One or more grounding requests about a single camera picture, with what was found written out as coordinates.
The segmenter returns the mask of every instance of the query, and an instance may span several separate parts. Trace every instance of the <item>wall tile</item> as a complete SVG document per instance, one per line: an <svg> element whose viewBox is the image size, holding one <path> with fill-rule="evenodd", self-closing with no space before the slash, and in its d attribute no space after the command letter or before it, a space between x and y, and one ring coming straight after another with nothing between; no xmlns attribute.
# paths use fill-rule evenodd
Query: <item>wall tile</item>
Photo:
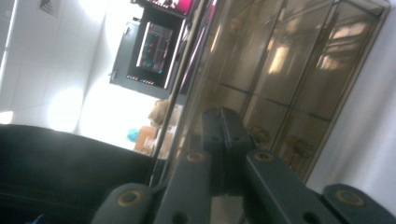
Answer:
<svg viewBox="0 0 396 224"><path fill-rule="evenodd" d="M78 36L88 40L94 39L100 33L101 28L97 23L90 16L84 15L78 27Z"/></svg>
<svg viewBox="0 0 396 224"><path fill-rule="evenodd" d="M76 35L83 16L84 12L77 0L64 1L64 8L61 15L61 29Z"/></svg>
<svg viewBox="0 0 396 224"><path fill-rule="evenodd" d="M8 47L7 63L21 63L22 55L23 47L11 37L11 41Z"/></svg>
<svg viewBox="0 0 396 224"><path fill-rule="evenodd" d="M0 33L0 63L3 59L3 52L6 50L7 34Z"/></svg>
<svg viewBox="0 0 396 224"><path fill-rule="evenodd" d="M0 21L10 21L12 8L14 8L14 0L0 1Z"/></svg>
<svg viewBox="0 0 396 224"><path fill-rule="evenodd" d="M3 47L7 41L9 21L0 19L0 46Z"/></svg>
<svg viewBox="0 0 396 224"><path fill-rule="evenodd" d="M21 50L21 63L49 66L57 31L57 26L52 22L40 21L32 13L19 13L14 25L11 46L18 45L16 49Z"/></svg>
<svg viewBox="0 0 396 224"><path fill-rule="evenodd" d="M23 65L16 86L13 109L41 105L49 69L41 66Z"/></svg>
<svg viewBox="0 0 396 224"><path fill-rule="evenodd" d="M45 87L43 103L52 103L59 92L66 90L69 82L68 70L65 67L51 67Z"/></svg>
<svg viewBox="0 0 396 224"><path fill-rule="evenodd" d="M34 13L38 11L38 6L40 4L40 0L29 0L29 1L23 1L19 2L18 5L18 11L24 12L24 13Z"/></svg>
<svg viewBox="0 0 396 224"><path fill-rule="evenodd" d="M61 31L61 35L63 36L67 32ZM76 54L78 47L72 43L71 39L66 40L64 37L60 37L57 41L57 44L54 49L52 65L69 67L73 66L77 61Z"/></svg>
<svg viewBox="0 0 396 224"><path fill-rule="evenodd" d="M14 111L12 123L48 128L47 116L43 116L47 114L47 111L47 105L17 109Z"/></svg>
<svg viewBox="0 0 396 224"><path fill-rule="evenodd" d="M20 75L21 66L18 64L8 63L6 65L0 91L0 111L11 110L14 91L17 86L18 77Z"/></svg>

